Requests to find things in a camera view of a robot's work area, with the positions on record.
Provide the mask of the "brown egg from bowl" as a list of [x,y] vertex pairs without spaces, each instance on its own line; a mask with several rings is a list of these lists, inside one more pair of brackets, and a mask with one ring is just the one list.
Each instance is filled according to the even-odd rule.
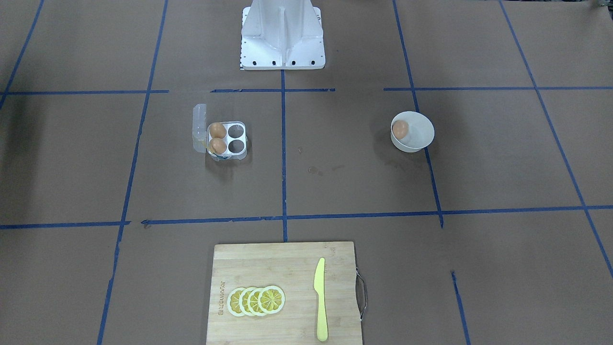
[[392,135],[397,139],[397,140],[402,140],[405,137],[407,137],[408,133],[409,133],[409,125],[408,122],[405,120],[396,120],[394,121],[394,123],[392,124]]

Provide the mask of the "clear plastic egg box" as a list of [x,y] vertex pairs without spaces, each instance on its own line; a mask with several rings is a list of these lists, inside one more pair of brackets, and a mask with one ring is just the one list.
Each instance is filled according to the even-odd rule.
[[247,157],[248,138],[247,127],[241,121],[220,122],[227,128],[227,136],[224,138],[227,150],[224,155],[215,155],[208,149],[208,142],[212,139],[208,133],[208,127],[213,122],[206,118],[207,105],[197,104],[193,107],[191,138],[193,150],[206,153],[215,161],[242,160]]

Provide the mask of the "brown egg front in box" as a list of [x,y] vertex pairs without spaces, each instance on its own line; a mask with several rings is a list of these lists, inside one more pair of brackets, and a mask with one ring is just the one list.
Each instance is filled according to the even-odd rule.
[[208,142],[208,149],[215,155],[224,155],[227,150],[227,144],[224,139],[212,138]]

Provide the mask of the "brown egg in box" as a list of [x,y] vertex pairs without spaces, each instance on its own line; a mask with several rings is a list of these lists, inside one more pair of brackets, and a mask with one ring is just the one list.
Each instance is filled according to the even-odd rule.
[[224,139],[227,136],[227,128],[220,122],[214,122],[209,125],[208,133],[213,139]]
[[227,150],[227,144],[224,139],[212,138],[208,142],[208,149],[215,155],[224,155]]

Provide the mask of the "brown egg rear in box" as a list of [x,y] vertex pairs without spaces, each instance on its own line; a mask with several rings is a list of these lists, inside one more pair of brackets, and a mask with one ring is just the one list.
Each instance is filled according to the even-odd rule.
[[227,128],[220,122],[214,122],[209,125],[208,133],[213,139],[224,139],[227,136]]

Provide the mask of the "bamboo cutting board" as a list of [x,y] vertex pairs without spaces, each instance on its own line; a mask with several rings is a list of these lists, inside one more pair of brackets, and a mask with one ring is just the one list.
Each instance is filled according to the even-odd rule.
[[[316,265],[324,257],[329,337],[316,338]],[[362,325],[351,241],[218,244],[213,251],[212,286],[206,328],[208,345],[361,345]],[[227,297],[235,288],[279,286],[280,312],[235,317]]]

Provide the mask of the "yellow plastic knife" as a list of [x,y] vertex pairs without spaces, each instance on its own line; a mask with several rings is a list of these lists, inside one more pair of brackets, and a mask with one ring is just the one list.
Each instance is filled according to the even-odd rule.
[[320,342],[326,342],[329,337],[328,332],[328,316],[326,312],[325,300],[325,263],[324,257],[320,257],[315,273],[313,288],[317,295],[317,317],[316,317],[316,338]]

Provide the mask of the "white ceramic bowl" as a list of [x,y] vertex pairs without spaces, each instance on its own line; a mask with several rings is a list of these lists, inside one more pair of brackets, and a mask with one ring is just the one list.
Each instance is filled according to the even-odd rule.
[[[405,120],[409,125],[409,133],[402,140],[392,135],[392,124],[396,120]],[[429,146],[435,137],[434,126],[426,116],[419,112],[405,111],[397,114],[390,123],[390,139],[394,146],[405,153],[415,153]]]

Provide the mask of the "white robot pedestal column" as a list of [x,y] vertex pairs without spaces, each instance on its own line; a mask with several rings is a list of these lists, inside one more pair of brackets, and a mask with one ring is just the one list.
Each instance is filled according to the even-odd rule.
[[320,8],[310,0],[254,0],[242,11],[242,70],[314,70],[326,65]]

